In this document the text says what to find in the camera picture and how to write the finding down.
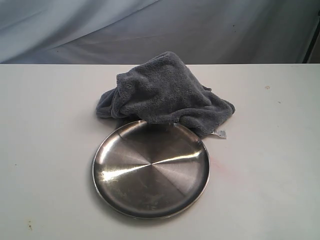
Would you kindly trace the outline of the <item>grey fluffy towel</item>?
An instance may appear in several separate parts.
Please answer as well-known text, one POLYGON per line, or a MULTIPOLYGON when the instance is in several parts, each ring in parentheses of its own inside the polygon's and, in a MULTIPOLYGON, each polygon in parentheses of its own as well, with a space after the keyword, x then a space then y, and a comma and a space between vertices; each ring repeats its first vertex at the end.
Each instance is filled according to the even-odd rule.
POLYGON ((178 123, 200 138, 214 132, 236 109, 203 86, 173 52, 164 52, 116 76, 116 87, 96 107, 99 118, 178 123))

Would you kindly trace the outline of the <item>white printed care label tag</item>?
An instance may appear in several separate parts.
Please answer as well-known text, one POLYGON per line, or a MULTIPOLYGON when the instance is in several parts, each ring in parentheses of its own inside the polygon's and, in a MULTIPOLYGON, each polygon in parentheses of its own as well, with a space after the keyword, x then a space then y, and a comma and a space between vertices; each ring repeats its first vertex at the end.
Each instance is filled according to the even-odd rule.
POLYGON ((210 134, 214 135, 216 137, 222 138, 222 139, 226 139, 227 138, 227 134, 226 134, 226 132, 224 130, 214 130, 210 134))

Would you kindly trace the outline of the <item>round stainless steel plate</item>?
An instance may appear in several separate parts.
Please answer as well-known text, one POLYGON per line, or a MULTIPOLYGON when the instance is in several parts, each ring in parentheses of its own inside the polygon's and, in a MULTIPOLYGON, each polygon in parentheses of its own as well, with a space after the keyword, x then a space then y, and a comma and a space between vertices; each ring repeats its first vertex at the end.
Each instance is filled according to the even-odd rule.
POLYGON ((115 211, 136 219, 163 219, 201 197, 210 178, 210 157, 188 128, 138 120, 103 140, 91 171, 97 194, 115 211))

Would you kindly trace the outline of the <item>grey backdrop cloth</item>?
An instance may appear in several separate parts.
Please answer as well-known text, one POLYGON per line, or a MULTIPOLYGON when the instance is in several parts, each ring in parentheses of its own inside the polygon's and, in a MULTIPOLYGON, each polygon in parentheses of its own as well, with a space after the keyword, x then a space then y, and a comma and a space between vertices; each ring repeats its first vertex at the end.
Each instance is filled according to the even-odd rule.
POLYGON ((3 0, 3 64, 301 63, 317 0, 3 0))

